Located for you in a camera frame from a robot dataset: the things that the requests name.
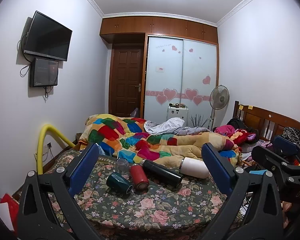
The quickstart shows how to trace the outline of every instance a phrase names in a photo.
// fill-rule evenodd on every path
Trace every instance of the yellow foam tube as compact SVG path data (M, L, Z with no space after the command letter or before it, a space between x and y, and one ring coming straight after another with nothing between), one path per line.
M43 151L43 141L46 136L46 132L51 131L60 139L62 139L65 143L67 143L71 148L75 145L66 137L64 136L57 128L52 126L51 124L45 124L40 131L39 141L38 141L38 151L37 151L37 171L38 174L43 174L43 166L42 166L42 151Z

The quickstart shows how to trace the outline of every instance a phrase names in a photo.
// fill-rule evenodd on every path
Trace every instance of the metal bolt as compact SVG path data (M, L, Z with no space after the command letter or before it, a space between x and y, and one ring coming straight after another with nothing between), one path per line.
M34 171L29 171L29 172L28 172L28 176L29 176L29 177L32 177L34 174L35 174Z
M235 168L235 171L236 171L237 173L243 173L243 172L244 172L244 169L241 168L241 167L236 167L236 168Z
M271 171L266 171L266 176L272 177L272 172Z
M65 168L62 166L57 168L57 173L63 173L64 171L65 171Z

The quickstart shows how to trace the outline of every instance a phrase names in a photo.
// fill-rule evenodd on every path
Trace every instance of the wooden door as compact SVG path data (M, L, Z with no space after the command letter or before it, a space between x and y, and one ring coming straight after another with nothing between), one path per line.
M136 16L134 20L134 32L150 33L152 30L152 17Z
M129 117L141 103L142 46L114 46L110 70L109 113Z
M188 37L204 40L203 24L188 21Z
M105 18L102 20L100 35L115 33L118 18Z
M170 34L188 36L188 21L182 19L170 19Z
M152 33L170 34L170 18L153 17Z
M204 39L206 41L218 43L218 32L216 27L204 24L203 31L204 31Z
M115 33L133 33L134 31L134 17L118 17L117 30Z

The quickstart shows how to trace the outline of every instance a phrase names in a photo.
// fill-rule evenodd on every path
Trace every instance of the white sticker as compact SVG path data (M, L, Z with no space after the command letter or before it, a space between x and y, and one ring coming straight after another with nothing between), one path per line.
M155 71L156 72L164 72L163 67L156 67Z

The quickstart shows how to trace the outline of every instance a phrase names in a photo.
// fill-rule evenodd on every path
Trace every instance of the black thermos bottle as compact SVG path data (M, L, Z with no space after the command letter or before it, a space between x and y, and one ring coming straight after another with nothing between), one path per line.
M154 163L153 161L144 159L139 164L146 173L152 174L158 180L173 187L178 187L183 179L182 174L172 171L160 164Z

